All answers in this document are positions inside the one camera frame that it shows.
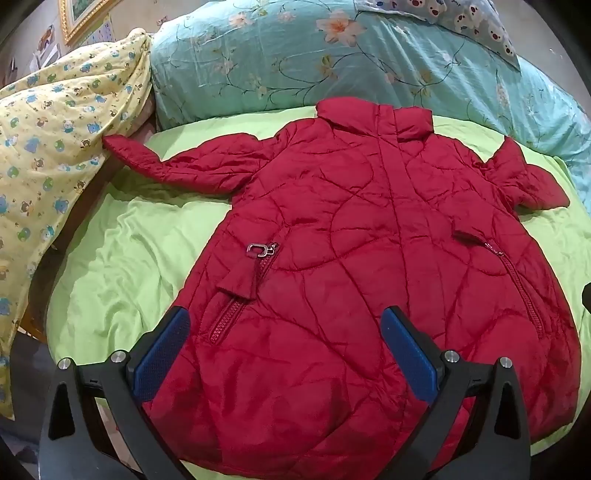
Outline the red quilted puffer jacket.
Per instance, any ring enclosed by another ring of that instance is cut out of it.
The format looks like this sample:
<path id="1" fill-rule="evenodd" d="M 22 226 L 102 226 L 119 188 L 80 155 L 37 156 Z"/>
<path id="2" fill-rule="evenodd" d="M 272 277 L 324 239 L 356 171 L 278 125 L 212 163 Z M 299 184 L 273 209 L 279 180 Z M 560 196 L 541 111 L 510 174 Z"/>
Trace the red quilted puffer jacket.
<path id="1" fill-rule="evenodd" d="M 429 110 L 334 98 L 273 137 L 167 160 L 103 144 L 157 182 L 231 200 L 175 299 L 190 334 L 145 407 L 181 460 L 374 478 L 425 411 L 381 335 L 390 306 L 466 360 L 512 359 L 534 440 L 573 420 L 578 334 L 518 217 L 570 201 L 512 139 L 482 160 Z"/>

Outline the grey bear print pillow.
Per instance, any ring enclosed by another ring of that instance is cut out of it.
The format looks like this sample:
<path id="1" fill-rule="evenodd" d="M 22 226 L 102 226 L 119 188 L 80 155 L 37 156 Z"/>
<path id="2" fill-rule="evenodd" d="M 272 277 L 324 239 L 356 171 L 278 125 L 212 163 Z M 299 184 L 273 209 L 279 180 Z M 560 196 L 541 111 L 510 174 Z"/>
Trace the grey bear print pillow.
<path id="1" fill-rule="evenodd" d="M 368 0 L 356 1 L 359 11 L 405 15 L 470 38 L 520 71 L 513 42 L 492 1 Z"/>

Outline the yellow cartoon print blanket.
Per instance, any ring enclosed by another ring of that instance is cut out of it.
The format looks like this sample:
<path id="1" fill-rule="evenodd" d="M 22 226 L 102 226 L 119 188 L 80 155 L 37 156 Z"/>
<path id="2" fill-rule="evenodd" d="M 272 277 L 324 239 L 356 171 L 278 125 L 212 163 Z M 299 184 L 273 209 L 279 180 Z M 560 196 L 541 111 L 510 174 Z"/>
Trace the yellow cartoon print blanket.
<path id="1" fill-rule="evenodd" d="M 151 37 L 77 48 L 1 91 L 1 414 L 13 418 L 10 354 L 43 254 L 151 90 Z"/>

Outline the teal floral quilt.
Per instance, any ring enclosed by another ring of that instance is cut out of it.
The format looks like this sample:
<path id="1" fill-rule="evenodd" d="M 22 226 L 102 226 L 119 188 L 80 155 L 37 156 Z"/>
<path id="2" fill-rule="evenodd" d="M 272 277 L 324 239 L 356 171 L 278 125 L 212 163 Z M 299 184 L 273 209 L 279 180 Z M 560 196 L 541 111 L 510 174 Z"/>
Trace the teal floral quilt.
<path id="1" fill-rule="evenodd" d="M 590 199 L 590 120 L 523 58 L 354 1 L 211 2 L 153 35 L 160 125 L 359 97 L 468 120 L 561 158 Z"/>

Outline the gold picture frame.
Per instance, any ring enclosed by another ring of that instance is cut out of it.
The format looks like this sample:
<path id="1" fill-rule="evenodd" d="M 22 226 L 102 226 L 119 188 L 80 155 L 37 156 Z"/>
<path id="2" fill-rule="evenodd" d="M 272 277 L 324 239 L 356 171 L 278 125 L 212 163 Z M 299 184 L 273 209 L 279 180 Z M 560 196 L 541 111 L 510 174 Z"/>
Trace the gold picture frame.
<path id="1" fill-rule="evenodd" d="M 58 0 L 57 3 L 63 41 L 72 45 L 119 0 Z"/>

